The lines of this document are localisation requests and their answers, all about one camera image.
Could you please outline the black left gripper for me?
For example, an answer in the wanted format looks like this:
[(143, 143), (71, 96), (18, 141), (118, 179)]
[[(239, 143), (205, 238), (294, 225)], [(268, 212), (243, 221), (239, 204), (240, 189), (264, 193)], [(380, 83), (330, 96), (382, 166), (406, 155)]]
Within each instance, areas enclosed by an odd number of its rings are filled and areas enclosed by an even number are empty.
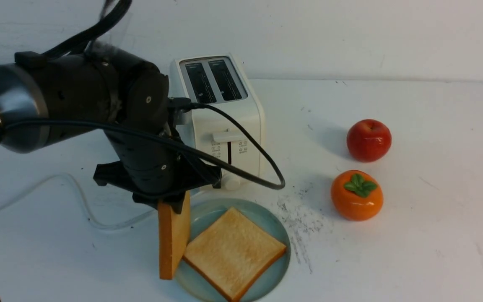
[(194, 155), (114, 131), (106, 130), (105, 135), (119, 161), (98, 164), (93, 179), (100, 187), (112, 185), (131, 192), (138, 204), (157, 209), (160, 200), (221, 184), (221, 169)]

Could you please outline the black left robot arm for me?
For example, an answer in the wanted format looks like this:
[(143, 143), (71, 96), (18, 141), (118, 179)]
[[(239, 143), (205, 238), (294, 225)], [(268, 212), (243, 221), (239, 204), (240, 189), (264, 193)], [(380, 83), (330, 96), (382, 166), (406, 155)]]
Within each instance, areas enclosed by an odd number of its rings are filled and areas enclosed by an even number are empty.
[[(117, 50), (113, 58), (71, 54), (48, 59), (34, 52), (15, 54), (0, 65), (0, 120), (85, 120), (141, 130), (181, 143), (175, 128), (189, 101), (169, 99), (169, 78), (151, 62)], [(99, 186), (113, 185), (137, 203), (176, 203), (194, 188), (221, 185), (221, 170), (165, 145), (105, 131), (119, 161), (98, 164)]]

